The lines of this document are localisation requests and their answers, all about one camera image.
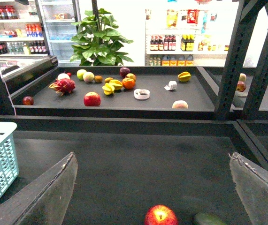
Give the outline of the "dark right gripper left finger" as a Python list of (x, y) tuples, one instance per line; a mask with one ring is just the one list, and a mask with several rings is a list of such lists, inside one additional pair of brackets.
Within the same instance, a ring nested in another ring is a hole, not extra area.
[(60, 225), (71, 200), (78, 163), (74, 152), (0, 205), (0, 225)]

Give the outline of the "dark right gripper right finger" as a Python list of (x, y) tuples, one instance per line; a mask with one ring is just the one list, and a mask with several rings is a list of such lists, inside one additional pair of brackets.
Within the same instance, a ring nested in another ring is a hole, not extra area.
[(268, 171), (234, 152), (230, 171), (236, 192), (253, 225), (268, 225)]

